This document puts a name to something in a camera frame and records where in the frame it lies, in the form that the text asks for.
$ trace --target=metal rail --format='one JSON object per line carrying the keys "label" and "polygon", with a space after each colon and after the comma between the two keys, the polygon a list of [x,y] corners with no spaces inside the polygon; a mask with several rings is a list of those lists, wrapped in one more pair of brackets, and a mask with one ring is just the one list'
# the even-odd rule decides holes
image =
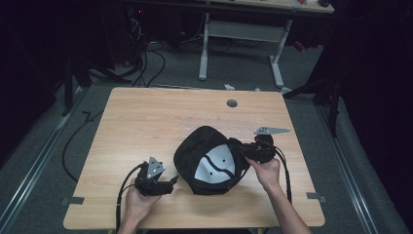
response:
{"label": "metal rail", "polygon": [[39,179],[40,175],[42,174],[49,160],[51,159],[56,142],[60,137],[60,134],[64,129],[64,126],[66,125],[67,121],[70,119],[73,109],[77,106],[80,100],[83,99],[85,94],[86,91],[82,90],[81,88],[79,88],[76,91],[76,97],[73,108],[67,113],[67,115],[61,117],[57,126],[46,140],[46,143],[40,151],[39,155],[37,156],[36,161],[31,166],[30,170],[28,171],[24,180],[21,182],[15,195],[9,202],[9,205],[7,206],[6,210],[1,214],[0,234],[7,233],[9,229],[12,227],[14,220],[18,216],[19,211],[21,210],[25,201],[27,200],[27,197],[30,195],[31,190],[36,185],[37,180]]}
{"label": "metal rail", "polygon": [[319,105],[316,105],[315,109],[321,121],[323,122],[325,132],[328,134],[330,143],[335,151],[340,174],[343,177],[344,183],[347,187],[353,205],[355,206],[356,213],[364,229],[364,232],[371,234],[379,233],[376,224],[374,223],[373,217],[370,215],[370,211],[368,210],[364,197],[357,186],[355,178],[353,177],[352,171],[350,170],[350,167],[347,164],[346,157],[344,156],[344,153],[341,150],[338,139],[331,134],[331,131],[328,128],[328,117],[327,113],[325,112],[325,109]]}

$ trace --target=black cap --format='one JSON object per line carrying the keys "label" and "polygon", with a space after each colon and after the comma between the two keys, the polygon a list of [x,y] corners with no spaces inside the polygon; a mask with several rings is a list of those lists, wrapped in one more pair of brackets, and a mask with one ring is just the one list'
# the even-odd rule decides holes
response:
{"label": "black cap", "polygon": [[227,138],[210,126],[189,135],[173,156],[173,163],[194,194],[217,195],[228,192],[249,169],[241,153],[243,144]]}

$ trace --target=black cable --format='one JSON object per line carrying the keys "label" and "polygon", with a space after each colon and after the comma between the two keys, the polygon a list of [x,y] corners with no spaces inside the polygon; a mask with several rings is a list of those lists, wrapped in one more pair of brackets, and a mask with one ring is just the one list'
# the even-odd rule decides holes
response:
{"label": "black cable", "polygon": [[119,228],[121,227],[121,207],[122,207],[122,194],[124,193],[124,191],[126,190],[125,184],[128,182],[129,177],[131,176],[132,173],[134,173],[134,171],[138,170],[139,168],[141,168],[144,165],[144,163],[141,163],[139,165],[137,165],[136,167],[134,167],[126,176],[124,182],[122,183],[121,189],[119,190],[119,194],[118,194],[118,200],[116,203],[116,233],[118,233]]}
{"label": "black cable", "polygon": [[148,52],[161,51],[161,50],[164,48],[164,46],[165,46],[164,42],[160,42],[160,41],[150,42],[149,44],[161,44],[161,47],[160,47],[160,48],[157,48],[156,50],[150,50],[150,51],[148,51]]}
{"label": "black cable", "polygon": [[83,123],[83,124],[72,134],[72,136],[70,136],[69,140],[68,140],[67,143],[64,145],[63,152],[61,153],[61,164],[63,165],[64,171],[67,173],[67,175],[68,175],[71,179],[73,179],[75,182],[78,182],[79,179],[76,178],[71,172],[69,172],[69,170],[68,170],[67,167],[66,167],[65,157],[66,157],[67,148],[68,148],[70,142],[72,141],[72,139],[73,139],[87,124],[89,124],[90,122],[92,122],[92,121],[94,120],[94,118],[96,118],[97,116],[99,116],[101,113],[103,113],[103,110],[100,111],[100,112],[98,112],[97,114],[95,114],[91,119],[87,119],[87,120],[85,121],[85,123]]}
{"label": "black cable", "polygon": [[241,47],[247,47],[247,48],[257,48],[257,47],[262,47],[262,46],[265,46],[265,45],[269,44],[269,42],[261,41],[261,42],[256,43],[255,45],[247,45],[247,44],[241,43],[239,41],[240,40],[234,40],[234,42],[233,42],[234,45],[241,46]]}
{"label": "black cable", "polygon": [[229,38],[214,38],[215,40],[210,40],[210,42],[226,42],[226,41],[228,41],[229,40],[229,42],[228,42],[228,44],[227,44],[227,48],[225,48],[225,49],[223,49],[223,50],[214,50],[213,48],[212,48],[212,46],[220,46],[220,45],[218,45],[218,44],[215,44],[215,45],[208,45],[208,49],[209,50],[211,50],[211,51],[213,51],[213,52],[226,52],[226,51],[229,51],[232,47],[233,47],[233,45],[234,45],[234,39],[229,39]]}
{"label": "black cable", "polygon": [[[137,58],[136,63],[135,63],[134,67],[131,70],[126,71],[125,73],[119,74],[117,76],[119,78],[124,78],[124,77],[130,76],[130,75],[133,75],[137,70],[140,69],[141,66],[142,66],[142,60],[141,60],[141,58]],[[89,75],[91,75],[95,78],[98,78],[98,79],[108,79],[108,78],[110,78],[107,75],[96,74],[96,73],[92,72],[91,70],[89,70]]]}
{"label": "black cable", "polygon": [[164,70],[165,64],[166,64],[165,58],[164,58],[161,54],[159,54],[159,53],[156,52],[156,51],[152,51],[152,53],[155,53],[155,54],[157,54],[158,56],[160,56],[160,57],[162,58],[162,60],[164,61],[164,63],[162,64],[161,70],[160,70],[154,77],[152,77],[152,78],[149,80],[148,84],[146,85],[146,88],[149,88],[149,86],[151,85],[152,81],[154,81],[155,78],[157,78],[158,75],[161,74],[161,72]]}
{"label": "black cable", "polygon": [[140,74],[139,74],[139,76],[134,80],[133,84],[131,84],[132,87],[134,87],[134,85],[136,84],[137,81],[139,81],[139,83],[137,84],[137,87],[139,87],[140,78],[142,78],[142,80],[143,80],[143,73],[145,72],[146,67],[147,67],[147,64],[148,64],[148,56],[147,56],[147,53],[146,53],[146,48],[145,48],[143,54],[144,54],[144,57],[145,57],[145,65],[143,66],[143,69],[140,68]]}
{"label": "black cable", "polygon": [[[180,45],[185,47],[185,48],[188,48],[188,49],[199,49],[203,46],[203,41],[200,42],[199,41],[200,39],[203,39],[203,37],[200,37],[200,38],[197,38],[197,39],[194,39],[192,41],[185,42],[185,43],[181,42]],[[188,46],[187,45],[187,44],[195,44],[195,43],[197,43],[197,46]]]}
{"label": "black cable", "polygon": [[93,62],[89,61],[87,58],[78,57],[78,59],[83,64],[87,65],[88,67],[91,67],[92,69],[97,70],[98,72],[105,75],[107,78],[110,78],[110,79],[112,79],[114,81],[117,81],[117,82],[120,82],[120,83],[129,83],[130,82],[130,80],[124,79],[123,76],[113,73],[112,71],[106,69],[106,67],[98,65],[96,63],[93,63]]}
{"label": "black cable", "polygon": [[286,167],[286,160],[285,156],[283,155],[282,151],[276,147],[276,154],[279,155],[280,159],[282,160],[282,165],[285,170],[285,181],[286,181],[286,198],[288,199],[289,203],[292,204],[292,198],[291,198],[291,182],[289,179],[289,171],[288,168]]}

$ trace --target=cable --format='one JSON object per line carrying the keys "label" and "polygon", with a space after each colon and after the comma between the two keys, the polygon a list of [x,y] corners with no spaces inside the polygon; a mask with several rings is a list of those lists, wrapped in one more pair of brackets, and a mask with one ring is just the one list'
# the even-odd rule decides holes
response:
{"label": "cable", "polygon": [[122,207],[122,194],[125,192],[125,190],[134,185],[131,184],[130,186],[125,187],[125,184],[128,182],[129,177],[131,176],[132,173],[134,173],[134,171],[138,170],[139,168],[141,168],[143,166],[144,163],[141,163],[139,165],[137,165],[136,167],[134,167],[126,176],[124,182],[122,183],[121,189],[119,190],[119,194],[118,194],[118,200],[116,203],[116,233],[118,233],[119,231],[119,227],[121,227],[121,207]]}
{"label": "cable", "polygon": [[247,45],[247,44],[241,43],[240,41],[243,41],[243,40],[235,40],[233,43],[234,43],[234,45],[242,46],[242,47],[247,47],[247,48],[262,47],[262,46],[266,46],[266,45],[268,45],[268,44],[270,43],[270,42],[261,41],[261,42],[258,42],[258,43],[255,44],[255,45]]}
{"label": "cable", "polygon": [[150,51],[147,50],[147,52],[161,51],[165,46],[164,42],[162,42],[162,41],[153,41],[153,42],[149,42],[148,45],[149,44],[161,44],[161,47],[156,49],[156,50],[150,50]]}
{"label": "cable", "polygon": [[286,160],[285,160],[285,156],[283,155],[282,151],[276,147],[276,154],[279,155],[280,159],[282,160],[282,165],[284,167],[285,170],[285,181],[286,181],[286,197],[289,201],[289,203],[292,204],[292,198],[291,198],[291,182],[289,180],[289,171],[288,168],[286,167]]}
{"label": "cable", "polygon": [[165,64],[166,64],[165,58],[164,58],[161,54],[159,54],[159,53],[156,52],[156,51],[152,51],[152,53],[155,53],[155,54],[157,54],[158,56],[160,56],[160,57],[162,58],[162,60],[164,61],[164,63],[162,64],[161,70],[160,70],[154,77],[152,77],[152,78],[149,80],[148,84],[146,85],[146,88],[149,88],[149,86],[151,85],[152,81],[154,81],[155,78],[158,77],[159,74],[161,74],[161,72],[164,70]]}
{"label": "cable", "polygon": [[145,72],[146,66],[147,66],[147,64],[148,64],[148,56],[147,56],[147,54],[146,54],[146,48],[145,48],[145,51],[144,51],[143,54],[144,54],[144,57],[145,57],[145,65],[144,65],[143,69],[142,69],[142,67],[140,67],[140,74],[139,74],[139,76],[134,80],[134,82],[131,84],[132,87],[134,87],[134,85],[136,84],[137,81],[139,81],[139,83],[137,84],[137,87],[139,87],[140,78],[142,78],[142,80],[143,80],[143,73]]}
{"label": "cable", "polygon": [[233,47],[233,45],[234,45],[234,40],[233,39],[229,39],[229,38],[215,38],[215,40],[210,40],[211,42],[226,42],[226,41],[229,41],[229,43],[227,43],[227,48],[225,48],[225,49],[223,49],[223,50],[214,50],[211,46],[212,45],[208,45],[208,49],[209,50],[211,50],[211,51],[214,51],[214,52],[226,52],[226,51],[229,51],[232,47]]}
{"label": "cable", "polygon": [[204,36],[200,36],[200,37],[198,37],[198,38],[195,38],[195,37],[197,37],[197,36],[200,34],[201,28],[203,28],[205,16],[206,16],[206,14],[203,13],[203,17],[201,18],[200,26],[198,27],[198,30],[197,30],[197,32],[194,34],[194,36],[191,37],[191,39],[188,39],[188,40],[185,40],[185,41],[181,41],[181,44],[182,44],[182,43],[187,43],[187,42],[192,42],[192,41],[197,41],[197,40],[199,40],[199,39],[201,39],[201,38],[204,38]]}
{"label": "cable", "polygon": [[79,179],[76,178],[71,172],[69,172],[69,170],[68,170],[67,167],[66,167],[65,156],[66,156],[67,148],[68,148],[70,142],[72,141],[72,139],[73,139],[87,124],[89,124],[90,122],[92,122],[92,121],[94,120],[94,118],[96,118],[97,116],[99,116],[99,115],[102,114],[102,113],[103,113],[103,110],[100,111],[100,112],[98,112],[97,114],[95,114],[95,116],[93,116],[91,119],[87,119],[87,120],[85,121],[85,123],[83,123],[83,124],[72,134],[72,136],[70,136],[69,140],[68,140],[67,143],[64,145],[63,152],[61,153],[61,164],[63,165],[64,171],[67,173],[67,175],[68,175],[71,179],[73,179],[75,182],[78,182]]}
{"label": "cable", "polygon": [[[130,19],[130,20],[135,23],[134,28],[131,30],[131,33],[129,34],[129,37],[131,38],[131,47],[132,47],[131,60],[134,60],[134,58],[139,53],[139,51],[143,50],[139,46],[139,40],[141,39],[140,37],[143,34],[142,34],[142,27],[140,26],[139,22],[136,21],[135,19]],[[110,71],[110,70],[108,70],[104,67],[99,67],[96,64],[92,64],[90,61],[86,60],[85,58],[81,58],[81,59],[83,59],[86,63],[88,63],[92,68],[94,68],[95,70],[97,70],[101,74],[103,74],[103,75],[99,75],[99,74],[96,74],[96,73],[92,72],[91,70],[89,70],[89,74],[91,76],[93,76],[95,78],[99,78],[99,79],[110,78],[110,79],[113,79],[115,81],[128,82],[128,83],[130,82],[130,80],[126,80],[126,79],[123,79],[123,78],[125,78],[127,76],[130,76],[130,75],[133,75],[137,70],[140,69],[140,67],[142,65],[142,59],[141,59],[140,55],[137,55],[134,67],[131,70],[118,75],[118,74],[116,74],[116,73],[114,73],[114,72],[112,72],[112,71]]]}
{"label": "cable", "polygon": [[197,41],[199,41],[200,39],[203,39],[203,37],[200,37],[200,38],[198,38],[197,40],[188,41],[188,42],[186,42],[186,43],[181,43],[180,45],[183,46],[183,47],[185,47],[185,48],[188,48],[188,49],[199,49],[199,48],[201,48],[202,45],[203,45],[203,42],[202,42],[202,41],[199,42],[197,46],[188,46],[187,44],[192,43],[192,42],[197,42]]}
{"label": "cable", "polygon": [[249,81],[246,81],[246,80],[242,80],[242,81],[244,81],[244,82],[248,83],[249,85],[255,87],[255,91],[261,91],[261,90],[259,89],[259,87],[256,86],[255,84],[253,84],[253,83],[251,83],[251,82],[249,82]]}

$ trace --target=wooden table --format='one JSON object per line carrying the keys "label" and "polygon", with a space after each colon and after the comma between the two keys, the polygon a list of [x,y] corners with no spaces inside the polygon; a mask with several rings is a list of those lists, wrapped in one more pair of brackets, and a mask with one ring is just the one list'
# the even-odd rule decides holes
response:
{"label": "wooden table", "polygon": [[[229,107],[234,99],[237,107]],[[115,88],[107,102],[64,226],[68,229],[115,227],[116,198],[128,172],[150,156],[164,163],[160,180],[178,175],[173,154],[192,131],[210,125],[226,137],[253,142],[261,126],[290,128],[274,135],[287,161],[293,206],[309,226],[324,224],[310,174],[282,95],[274,92]],[[285,191],[285,180],[281,180]],[[125,211],[123,199],[122,212]],[[141,228],[211,228],[279,226],[270,201],[250,168],[225,195],[194,195],[180,177],[141,222]]]}

